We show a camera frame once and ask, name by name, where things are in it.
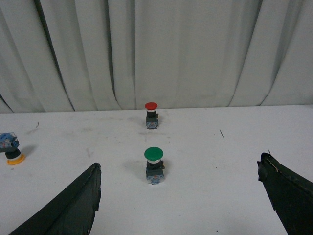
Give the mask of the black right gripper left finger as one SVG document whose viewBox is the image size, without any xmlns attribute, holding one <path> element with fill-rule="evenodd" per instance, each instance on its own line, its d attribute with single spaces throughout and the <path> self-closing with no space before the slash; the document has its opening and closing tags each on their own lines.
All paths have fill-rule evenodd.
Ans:
<svg viewBox="0 0 313 235">
<path fill-rule="evenodd" d="M 93 163 L 12 235 L 89 235 L 101 199 L 101 165 Z"/>
</svg>

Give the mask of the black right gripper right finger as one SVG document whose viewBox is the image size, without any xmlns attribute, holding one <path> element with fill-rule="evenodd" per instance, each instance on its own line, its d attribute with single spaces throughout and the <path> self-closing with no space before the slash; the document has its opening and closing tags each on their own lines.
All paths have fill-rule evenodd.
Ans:
<svg viewBox="0 0 313 235">
<path fill-rule="evenodd" d="M 313 183 L 262 153 L 258 180 L 289 235 L 313 233 Z"/>
</svg>

